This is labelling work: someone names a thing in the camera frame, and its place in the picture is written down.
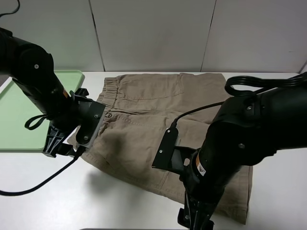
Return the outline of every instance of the khaki shorts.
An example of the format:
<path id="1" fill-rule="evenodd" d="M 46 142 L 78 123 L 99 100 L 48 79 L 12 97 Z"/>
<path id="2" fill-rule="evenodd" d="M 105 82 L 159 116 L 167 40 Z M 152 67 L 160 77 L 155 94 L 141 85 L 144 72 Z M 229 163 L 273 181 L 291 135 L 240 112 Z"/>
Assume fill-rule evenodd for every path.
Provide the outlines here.
<path id="1" fill-rule="evenodd" d="M 106 78 L 98 102 L 105 118 L 93 147 L 82 158 L 127 183 L 184 203 L 179 176 L 151 167 L 165 130 L 183 112 L 220 101 L 222 74 L 140 74 Z M 199 148 L 218 107 L 179 120 L 180 146 Z M 69 143 L 75 144 L 72 137 Z M 245 224 L 252 185 L 252 167 L 244 166 L 226 187 L 216 209 Z"/>

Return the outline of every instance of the cable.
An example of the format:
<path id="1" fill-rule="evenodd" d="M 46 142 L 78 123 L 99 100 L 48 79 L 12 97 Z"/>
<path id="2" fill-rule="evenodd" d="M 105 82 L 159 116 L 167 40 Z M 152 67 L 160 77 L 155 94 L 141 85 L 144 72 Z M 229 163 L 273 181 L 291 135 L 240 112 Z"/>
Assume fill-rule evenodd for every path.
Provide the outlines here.
<path id="1" fill-rule="evenodd" d="M 203 109 L 208 109 L 208 108 L 211 108 L 211 107 L 215 107 L 215 106 L 221 105 L 221 104 L 223 104 L 223 103 L 224 103 L 224 102 L 217 102 L 217 103 L 205 105 L 205 106 L 199 107 L 199 108 L 197 108 L 197 109 L 193 109 L 193 110 L 187 111 L 187 112 L 185 112 L 185 113 L 179 115 L 178 117 L 176 117 L 176 118 L 174 119 L 173 123 L 171 124 L 171 127 L 176 127 L 177 121 L 178 121 L 180 118 L 182 118 L 182 117 L 184 117 L 184 116 L 186 116 L 186 115 L 189 115 L 189 114 L 198 112 L 198 111 L 203 110 Z"/>
<path id="2" fill-rule="evenodd" d="M 1 13 L 1 14 L 0 14 L 0 17 L 2 17 L 2 16 L 4 16 L 4 15 L 9 15 L 9 14 L 17 13 L 17 12 L 19 11 L 19 8 L 20 8 L 20 1 L 17 0 L 17 2 L 18 2 L 18 6 L 17 6 L 17 8 L 16 8 L 14 11 L 12 11 L 11 13 Z"/>
<path id="3" fill-rule="evenodd" d="M 296 75 L 289 79 L 261 79 L 261 78 L 256 78 L 252 76 L 246 76 L 246 75 L 236 76 L 236 77 L 229 78 L 227 80 L 226 85 L 225 85 L 225 90 L 227 93 L 229 93 L 232 96 L 253 96 L 253 95 L 265 92 L 267 90 L 273 89 L 273 88 L 299 86 L 307 81 L 306 76 L 307 76 L 307 72 Z M 253 87 L 260 87 L 261 89 L 258 89 L 256 91 L 236 90 L 233 88 L 233 85 L 248 85 L 248 86 L 253 86 Z M 203 109 L 208 109 L 211 107 L 222 105 L 223 103 L 224 102 L 218 102 L 218 103 L 206 105 L 206 106 L 185 112 L 174 119 L 173 123 L 171 124 L 171 127 L 176 127 L 178 120 L 186 115 L 192 114 L 194 112 L 197 112 Z"/>
<path id="4" fill-rule="evenodd" d="M 65 169 L 67 169 L 69 166 L 71 166 L 73 163 L 76 162 L 76 160 L 84 153 L 85 151 L 85 147 L 80 146 L 77 151 L 76 151 L 76 155 L 75 157 L 72 159 L 72 161 L 70 161 L 68 164 L 66 164 L 63 168 L 61 168 L 60 170 L 58 170 L 55 174 L 53 174 L 52 176 L 50 176 L 49 178 L 47 178 L 46 180 L 44 180 L 42 183 L 38 184 L 37 186 L 28 189 L 28 190 L 24 190 L 24 191 L 20 191 L 20 192 L 5 192 L 5 191 L 1 191 L 0 190 L 0 195 L 1 196 L 22 196 L 25 194 L 29 194 L 31 192 L 36 191 L 37 189 L 39 189 L 40 187 L 44 186 L 45 184 L 47 184 L 49 181 L 51 181 L 53 178 L 55 178 L 57 175 L 59 175 L 61 172 L 63 172 Z"/>

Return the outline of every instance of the light green tray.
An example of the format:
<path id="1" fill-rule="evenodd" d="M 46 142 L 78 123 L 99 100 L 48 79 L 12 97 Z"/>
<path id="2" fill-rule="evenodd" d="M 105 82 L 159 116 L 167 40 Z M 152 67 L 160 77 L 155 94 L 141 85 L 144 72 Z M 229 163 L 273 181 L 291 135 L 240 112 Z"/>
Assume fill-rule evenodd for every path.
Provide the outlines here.
<path id="1" fill-rule="evenodd" d="M 67 92 L 76 91 L 84 75 L 78 70 L 55 70 Z M 0 93 L 0 152 L 41 152 L 44 148 L 49 121 L 35 130 L 24 127 L 25 122 L 42 114 L 12 81 Z"/>

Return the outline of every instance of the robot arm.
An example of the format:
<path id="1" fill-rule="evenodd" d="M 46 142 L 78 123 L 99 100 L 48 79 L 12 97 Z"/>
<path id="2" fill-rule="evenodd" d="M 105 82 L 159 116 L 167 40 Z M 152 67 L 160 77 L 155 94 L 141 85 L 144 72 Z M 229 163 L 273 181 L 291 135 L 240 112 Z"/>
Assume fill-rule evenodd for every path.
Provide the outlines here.
<path id="1" fill-rule="evenodd" d="M 44 119 L 50 120 L 43 153 L 75 156 L 71 145 L 63 141 L 81 126 L 76 139 L 87 150 L 93 144 L 103 120 L 105 105 L 86 98 L 86 89 L 68 95 L 54 74 L 51 54 L 42 47 L 13 37 L 12 32 L 0 28 L 0 74 L 10 75 L 24 94 L 42 112 L 26 122 L 27 129 L 37 128 Z M 31 123 L 40 118 L 33 126 Z"/>
<path id="2" fill-rule="evenodd" d="M 200 149 L 175 146 L 176 122 L 165 132 L 154 168 L 180 175 L 186 189 L 179 224 L 193 230 L 213 228 L 213 214 L 224 189 L 242 165 L 255 165 L 277 150 L 307 147 L 307 74 L 287 80 L 234 77 L 226 91 L 235 97 L 221 106 Z M 231 85 L 265 87 L 258 92 L 237 91 Z M 185 158 L 190 164 L 184 166 Z"/>

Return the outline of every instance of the white wall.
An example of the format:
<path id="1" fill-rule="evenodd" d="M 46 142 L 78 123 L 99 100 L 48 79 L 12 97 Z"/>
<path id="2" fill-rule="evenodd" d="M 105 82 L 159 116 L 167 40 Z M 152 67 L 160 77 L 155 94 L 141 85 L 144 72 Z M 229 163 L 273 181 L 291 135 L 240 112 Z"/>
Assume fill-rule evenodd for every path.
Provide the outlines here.
<path id="1" fill-rule="evenodd" d="M 106 71 L 201 70 L 215 0 L 91 0 Z"/>
<path id="2" fill-rule="evenodd" d="M 217 0 L 202 71 L 299 72 L 306 0 Z"/>
<path id="3" fill-rule="evenodd" d="M 103 71 L 87 0 L 21 0 L 20 10 L 0 18 L 0 27 L 51 53 L 55 69 Z M 1 0 L 0 12 L 11 12 L 16 0 Z"/>

